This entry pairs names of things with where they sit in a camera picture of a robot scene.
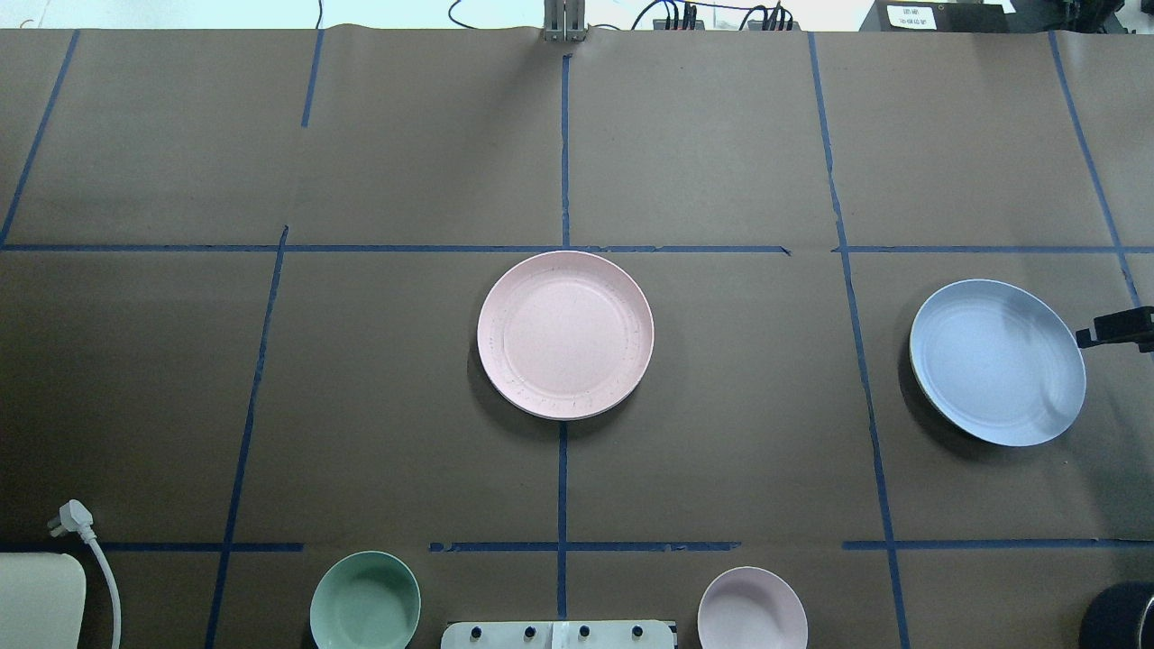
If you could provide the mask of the green bowl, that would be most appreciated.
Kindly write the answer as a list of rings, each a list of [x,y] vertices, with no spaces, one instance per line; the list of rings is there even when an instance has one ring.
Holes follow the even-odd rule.
[[[312,596],[309,627],[317,648],[407,648],[422,597],[415,573],[383,551],[334,564]]]

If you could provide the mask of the dark blue pot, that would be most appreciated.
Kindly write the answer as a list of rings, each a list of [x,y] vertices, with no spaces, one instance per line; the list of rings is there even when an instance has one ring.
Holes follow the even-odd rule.
[[[1081,619],[1079,648],[1153,648],[1153,583],[1126,580],[1096,595]]]

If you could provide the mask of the blue plate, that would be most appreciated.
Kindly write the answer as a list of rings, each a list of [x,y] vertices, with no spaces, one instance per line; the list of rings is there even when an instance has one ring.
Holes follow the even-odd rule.
[[[960,279],[920,304],[908,335],[926,400],[964,433],[994,446],[1050,443],[1085,403],[1076,336],[1041,299],[1001,279]]]

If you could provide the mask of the pink plate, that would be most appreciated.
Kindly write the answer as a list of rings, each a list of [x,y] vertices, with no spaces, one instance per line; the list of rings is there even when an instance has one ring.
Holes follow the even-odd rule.
[[[529,415],[576,422],[630,398],[655,348],[646,293],[619,264],[549,251],[507,270],[475,324],[490,385]]]

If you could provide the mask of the aluminium frame post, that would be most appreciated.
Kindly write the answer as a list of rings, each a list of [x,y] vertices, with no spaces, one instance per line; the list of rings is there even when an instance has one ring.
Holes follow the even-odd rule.
[[[586,1],[544,0],[544,42],[585,42]]]

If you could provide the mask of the black box with label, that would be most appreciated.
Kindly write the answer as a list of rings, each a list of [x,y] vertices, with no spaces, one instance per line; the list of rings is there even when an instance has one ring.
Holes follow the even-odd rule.
[[[998,3],[874,1],[859,32],[1007,33],[1009,21]]]

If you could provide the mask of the pink bowl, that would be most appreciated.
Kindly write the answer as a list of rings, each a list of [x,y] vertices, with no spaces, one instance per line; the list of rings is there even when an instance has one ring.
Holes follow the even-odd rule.
[[[790,583],[774,572],[741,566],[724,570],[700,596],[703,648],[807,648],[809,622]]]

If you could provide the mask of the cream toaster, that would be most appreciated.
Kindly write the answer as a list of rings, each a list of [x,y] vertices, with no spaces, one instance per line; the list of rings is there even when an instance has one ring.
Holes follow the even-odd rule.
[[[87,605],[87,574],[68,554],[1,554],[1,646],[76,648]]]

